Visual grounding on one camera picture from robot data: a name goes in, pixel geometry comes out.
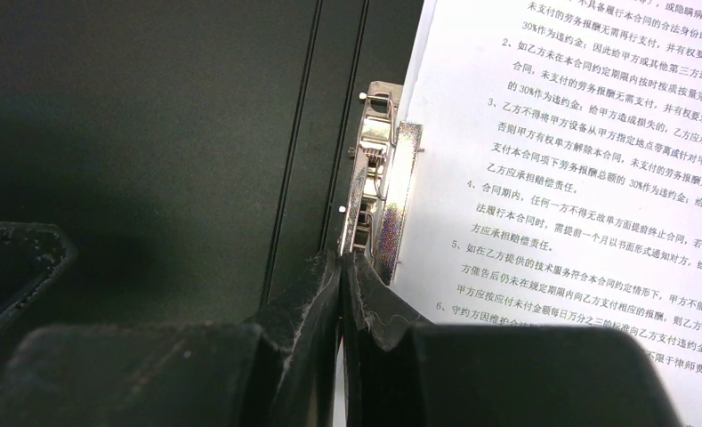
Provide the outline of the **white folder with black inside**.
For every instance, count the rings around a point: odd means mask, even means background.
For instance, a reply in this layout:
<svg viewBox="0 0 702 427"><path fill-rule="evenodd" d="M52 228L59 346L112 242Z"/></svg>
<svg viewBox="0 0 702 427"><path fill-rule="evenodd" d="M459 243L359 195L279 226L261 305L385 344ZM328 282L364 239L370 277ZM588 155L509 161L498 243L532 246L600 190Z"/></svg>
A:
<svg viewBox="0 0 702 427"><path fill-rule="evenodd" d="M0 1L0 221L77 259L0 336L236 323L332 246L372 81L418 1Z"/></svg>

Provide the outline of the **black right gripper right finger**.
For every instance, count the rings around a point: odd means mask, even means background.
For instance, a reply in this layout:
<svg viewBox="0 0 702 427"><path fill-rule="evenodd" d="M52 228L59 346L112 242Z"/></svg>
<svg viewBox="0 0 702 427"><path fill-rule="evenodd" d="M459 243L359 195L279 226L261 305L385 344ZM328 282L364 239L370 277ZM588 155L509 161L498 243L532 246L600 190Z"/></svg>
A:
<svg viewBox="0 0 702 427"><path fill-rule="evenodd" d="M676 426L644 350L614 329L436 325L362 254L342 259L350 426Z"/></svg>

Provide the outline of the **white paper sheet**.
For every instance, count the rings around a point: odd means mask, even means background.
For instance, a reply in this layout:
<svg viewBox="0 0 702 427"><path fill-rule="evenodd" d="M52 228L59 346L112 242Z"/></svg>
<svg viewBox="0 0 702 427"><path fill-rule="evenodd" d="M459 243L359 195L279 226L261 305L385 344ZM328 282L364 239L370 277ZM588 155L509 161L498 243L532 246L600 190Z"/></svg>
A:
<svg viewBox="0 0 702 427"><path fill-rule="evenodd" d="M436 321L633 337L702 426L702 1L426 1L392 287Z"/></svg>

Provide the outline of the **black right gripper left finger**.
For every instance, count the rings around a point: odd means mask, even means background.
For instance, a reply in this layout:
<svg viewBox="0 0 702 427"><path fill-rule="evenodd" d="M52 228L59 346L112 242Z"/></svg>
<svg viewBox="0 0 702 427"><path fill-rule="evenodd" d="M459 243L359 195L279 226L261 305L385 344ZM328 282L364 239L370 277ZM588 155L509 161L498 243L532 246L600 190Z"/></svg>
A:
<svg viewBox="0 0 702 427"><path fill-rule="evenodd" d="M0 378L0 426L328 426L341 262L238 324L49 326Z"/></svg>

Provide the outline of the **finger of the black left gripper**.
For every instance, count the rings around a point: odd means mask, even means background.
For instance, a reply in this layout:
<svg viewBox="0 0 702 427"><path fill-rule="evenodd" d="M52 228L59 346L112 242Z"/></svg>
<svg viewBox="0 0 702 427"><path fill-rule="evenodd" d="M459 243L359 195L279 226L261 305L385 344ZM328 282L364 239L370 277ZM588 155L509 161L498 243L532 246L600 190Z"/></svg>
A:
<svg viewBox="0 0 702 427"><path fill-rule="evenodd" d="M54 224L0 222L0 334L76 256L72 242Z"/></svg>

